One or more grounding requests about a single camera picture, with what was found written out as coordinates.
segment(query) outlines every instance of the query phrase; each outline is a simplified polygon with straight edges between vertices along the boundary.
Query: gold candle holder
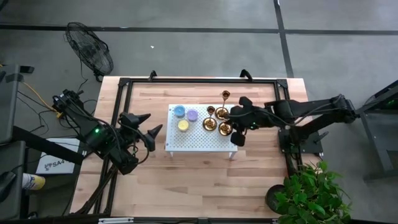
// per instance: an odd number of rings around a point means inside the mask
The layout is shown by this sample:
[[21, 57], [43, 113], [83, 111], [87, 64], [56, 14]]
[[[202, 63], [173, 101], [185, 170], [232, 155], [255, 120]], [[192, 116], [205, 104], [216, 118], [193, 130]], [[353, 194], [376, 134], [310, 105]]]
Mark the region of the gold candle holder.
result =
[[231, 94], [228, 91], [223, 91], [223, 93], [221, 94], [221, 96], [223, 97], [223, 106], [217, 108], [216, 110], [216, 118], [217, 119], [224, 119], [224, 115], [228, 114], [228, 110], [224, 107], [225, 106], [225, 101], [229, 98]]
[[215, 108], [213, 106], [209, 106], [207, 107], [207, 113], [209, 114], [208, 118], [205, 118], [203, 120], [203, 128], [206, 131], [214, 131], [217, 128], [217, 121], [216, 119], [212, 118], [211, 116], [214, 114], [215, 112]]
[[232, 133], [232, 126], [230, 124], [226, 124], [225, 122], [222, 122], [218, 126], [218, 132], [220, 132], [220, 134], [222, 136], [229, 136]]

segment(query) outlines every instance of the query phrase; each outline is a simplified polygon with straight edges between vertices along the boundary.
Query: white pegboard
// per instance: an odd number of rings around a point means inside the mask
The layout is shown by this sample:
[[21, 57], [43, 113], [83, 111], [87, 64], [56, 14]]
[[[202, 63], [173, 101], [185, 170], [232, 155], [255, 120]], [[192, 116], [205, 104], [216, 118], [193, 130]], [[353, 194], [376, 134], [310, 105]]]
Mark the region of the white pegboard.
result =
[[[214, 106], [215, 109], [222, 105], [183, 105], [185, 112], [189, 109], [198, 111], [198, 120], [189, 122], [189, 129], [181, 132], [178, 129], [178, 122], [184, 118], [177, 118], [174, 115], [174, 107], [178, 105], [169, 105], [169, 113], [167, 118], [167, 135], [166, 135], [166, 151], [168, 152], [236, 152], [238, 147], [231, 143], [231, 135], [222, 136], [218, 132], [218, 125], [223, 122], [217, 119], [215, 115], [212, 118], [217, 121], [217, 128], [214, 131], [206, 131], [202, 122], [209, 117], [207, 113], [208, 106]], [[230, 110], [234, 105], [225, 105]]]

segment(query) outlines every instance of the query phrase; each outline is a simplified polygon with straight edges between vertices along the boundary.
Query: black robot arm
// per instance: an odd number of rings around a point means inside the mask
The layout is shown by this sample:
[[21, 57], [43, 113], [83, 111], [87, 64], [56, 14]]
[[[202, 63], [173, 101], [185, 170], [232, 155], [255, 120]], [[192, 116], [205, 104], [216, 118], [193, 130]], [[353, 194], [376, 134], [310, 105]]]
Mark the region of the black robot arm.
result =
[[[150, 117], [150, 114], [121, 113], [118, 120], [121, 127], [112, 127], [107, 122], [94, 118], [84, 109], [83, 102], [79, 97], [82, 93], [83, 91], [75, 93], [64, 90], [62, 95], [53, 96], [53, 107], [79, 127], [77, 138], [80, 141], [84, 142], [100, 158], [109, 157], [123, 175], [129, 174], [147, 158], [142, 161], [136, 158], [134, 152], [136, 142], [139, 140], [144, 142], [148, 155], [150, 151], [155, 150], [155, 137], [162, 125], [149, 130], [147, 134], [142, 134], [138, 127]], [[133, 153], [128, 151], [131, 146], [134, 147]]]
[[[251, 100], [243, 96], [240, 97], [239, 104], [241, 106], [234, 106], [231, 108], [230, 115], [227, 115], [228, 123], [236, 130], [231, 135], [231, 142], [237, 146], [244, 146], [243, 133], [248, 129], [277, 126], [283, 129], [279, 131], [280, 133], [287, 134], [287, 136], [282, 136], [286, 144], [299, 145], [321, 128], [332, 123], [351, 123], [358, 117], [351, 101], [343, 95], [302, 103], [295, 100], [279, 100], [264, 103], [263, 108], [254, 106]], [[297, 126], [305, 117], [320, 114], [322, 114], [320, 117], [311, 122]]]

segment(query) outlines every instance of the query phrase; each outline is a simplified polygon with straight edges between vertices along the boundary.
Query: yellow cable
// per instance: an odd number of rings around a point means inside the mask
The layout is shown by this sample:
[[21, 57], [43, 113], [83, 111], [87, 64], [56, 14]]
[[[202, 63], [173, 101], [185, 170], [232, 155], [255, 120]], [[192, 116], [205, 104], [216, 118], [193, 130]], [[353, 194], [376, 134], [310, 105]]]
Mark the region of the yellow cable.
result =
[[28, 88], [30, 88], [30, 90], [32, 90], [32, 91], [36, 94], [36, 96], [39, 97], [40, 101], [43, 102], [44, 105], [45, 105], [48, 109], [50, 109], [50, 110], [52, 110], [52, 111], [58, 113], [58, 111], [57, 111], [56, 109], [52, 108], [52, 106], [49, 106], [49, 105], [43, 100], [43, 98], [36, 92], [36, 90], [34, 90], [28, 83], [25, 83], [25, 82], [22, 82], [22, 83], [23, 83], [25, 86], [27, 86]]

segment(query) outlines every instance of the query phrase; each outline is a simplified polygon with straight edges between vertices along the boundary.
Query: fan grille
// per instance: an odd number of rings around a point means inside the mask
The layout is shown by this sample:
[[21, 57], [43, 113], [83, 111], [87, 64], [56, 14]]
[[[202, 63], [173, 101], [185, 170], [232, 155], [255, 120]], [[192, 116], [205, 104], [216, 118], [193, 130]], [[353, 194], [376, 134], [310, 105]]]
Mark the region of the fan grille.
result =
[[113, 61], [108, 46], [90, 29], [79, 22], [70, 22], [66, 31], [67, 40], [80, 60], [95, 74], [109, 75]]

